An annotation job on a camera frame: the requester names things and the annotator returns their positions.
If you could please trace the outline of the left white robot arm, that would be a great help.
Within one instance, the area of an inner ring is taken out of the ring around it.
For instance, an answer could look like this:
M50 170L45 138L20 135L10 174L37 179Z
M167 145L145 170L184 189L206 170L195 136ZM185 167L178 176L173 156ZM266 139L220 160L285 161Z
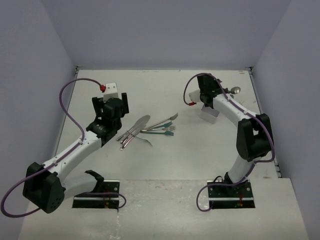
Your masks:
M73 145L52 159L38 164L32 163L26 171L23 196L50 214L64 200L83 195L86 197L109 197L113 192L104 192L104 178L93 170L69 178L71 171L83 160L109 142L122 127L121 119L129 113L128 97L125 92L121 98L92 98L96 117L82 131Z

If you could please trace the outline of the ornate silver teaspoon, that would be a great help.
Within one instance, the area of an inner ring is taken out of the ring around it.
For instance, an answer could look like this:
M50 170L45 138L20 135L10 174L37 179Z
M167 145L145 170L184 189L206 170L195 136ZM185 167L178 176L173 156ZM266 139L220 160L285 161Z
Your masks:
M241 92L241 88L239 86L234 86L232 88L226 88L226 92L230 95L237 95Z

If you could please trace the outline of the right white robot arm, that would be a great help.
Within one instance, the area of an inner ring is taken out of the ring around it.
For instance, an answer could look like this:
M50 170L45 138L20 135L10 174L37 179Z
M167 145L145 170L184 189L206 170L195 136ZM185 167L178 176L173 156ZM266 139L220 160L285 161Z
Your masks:
M233 197L241 191L249 175L259 163L273 162L276 158L271 121L267 114L255 113L233 98L233 93L222 87L221 81L210 73L196 76L198 92L189 94L193 103L201 102L202 117L213 122L224 115L236 127L237 158L221 182L208 185L213 190L223 190Z

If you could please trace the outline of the white three-compartment container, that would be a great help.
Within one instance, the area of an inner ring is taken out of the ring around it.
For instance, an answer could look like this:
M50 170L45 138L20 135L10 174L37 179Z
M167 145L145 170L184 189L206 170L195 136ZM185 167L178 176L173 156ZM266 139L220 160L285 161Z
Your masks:
M210 108L209 106L203 105L201 108L201 112L199 118L210 123L215 124L218 119L220 112L214 108Z

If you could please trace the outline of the large silver fork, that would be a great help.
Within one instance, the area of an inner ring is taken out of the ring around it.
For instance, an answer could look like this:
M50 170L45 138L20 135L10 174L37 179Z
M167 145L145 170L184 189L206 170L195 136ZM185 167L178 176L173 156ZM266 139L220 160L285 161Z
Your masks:
M160 124L162 124L162 123L164 123L164 122L166 122L166 121L173 121L173 120L175 120L175 119L178 117L178 115L179 115L179 114L176 113L176 114L174 114L173 116L171 116L171 117L169 117L169 118L166 118L166 119L164 119L164 120L161 120L161 121L159 121L159 122L157 122L157 123L154 123L154 124L148 126L147 128L153 128L153 127L158 126L158 125L160 125Z

